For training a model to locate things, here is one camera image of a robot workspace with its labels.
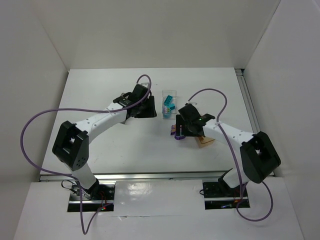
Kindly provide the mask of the teal rectangular lego brick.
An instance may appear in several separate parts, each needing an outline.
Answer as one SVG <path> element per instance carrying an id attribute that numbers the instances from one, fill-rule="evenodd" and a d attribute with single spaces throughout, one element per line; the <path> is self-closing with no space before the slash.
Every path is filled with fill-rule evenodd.
<path id="1" fill-rule="evenodd" d="M 172 100 L 173 100 L 173 97 L 171 95 L 167 95 L 165 100 L 163 101 L 163 104 L 165 106 L 168 106 L 168 105 L 170 105 L 172 103 Z"/>

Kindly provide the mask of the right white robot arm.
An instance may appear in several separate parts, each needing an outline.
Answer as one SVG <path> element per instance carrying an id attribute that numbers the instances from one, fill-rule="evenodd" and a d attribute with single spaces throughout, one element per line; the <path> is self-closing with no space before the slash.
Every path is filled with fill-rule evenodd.
<path id="1" fill-rule="evenodd" d="M 235 169 L 228 170 L 219 183 L 226 189 L 234 189 L 248 182 L 262 183 L 276 168 L 281 159 L 265 132 L 246 132 L 219 122 L 208 113 L 201 115 L 196 107 L 187 103 L 178 110 L 176 125 L 186 137 L 206 137 L 226 144 L 232 148 L 232 154 L 240 154 L 241 163 Z"/>

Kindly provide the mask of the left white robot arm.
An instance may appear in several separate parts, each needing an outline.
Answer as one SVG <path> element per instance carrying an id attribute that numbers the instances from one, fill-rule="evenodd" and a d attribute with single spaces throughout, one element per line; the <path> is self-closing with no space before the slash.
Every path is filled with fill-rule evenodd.
<path id="1" fill-rule="evenodd" d="M 52 153 L 69 168 L 90 198 L 96 200 L 98 197 L 107 196 L 109 190 L 99 183 L 88 165 L 90 143 L 109 128 L 123 124 L 129 118 L 143 119 L 156 116 L 155 97 L 147 87 L 137 84 L 132 92 L 115 98 L 103 113 L 97 113 L 76 123 L 63 122 L 53 144 Z"/>

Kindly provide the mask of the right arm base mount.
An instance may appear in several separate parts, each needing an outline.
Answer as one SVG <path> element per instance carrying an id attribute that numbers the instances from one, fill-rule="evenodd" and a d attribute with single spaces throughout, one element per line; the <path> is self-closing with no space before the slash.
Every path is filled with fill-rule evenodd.
<path id="1" fill-rule="evenodd" d="M 240 197 L 240 187 L 229 188 L 222 186 L 219 182 L 203 182 L 199 194 L 204 197 L 206 210 L 250 208 L 248 193 L 245 190 L 243 198 Z"/>

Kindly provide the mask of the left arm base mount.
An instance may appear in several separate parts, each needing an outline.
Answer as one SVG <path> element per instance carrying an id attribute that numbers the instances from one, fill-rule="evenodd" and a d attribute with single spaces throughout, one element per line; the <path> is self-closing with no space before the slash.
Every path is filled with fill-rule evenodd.
<path id="1" fill-rule="evenodd" d="M 63 180 L 61 187 L 70 193 L 67 212 L 80 212 L 80 190 L 76 183 L 71 180 Z M 96 212 L 99 208 L 101 208 L 101 212 L 114 211 L 115 184 L 102 184 L 100 187 L 101 189 L 92 196 L 86 191 L 82 191 L 83 212 Z"/>

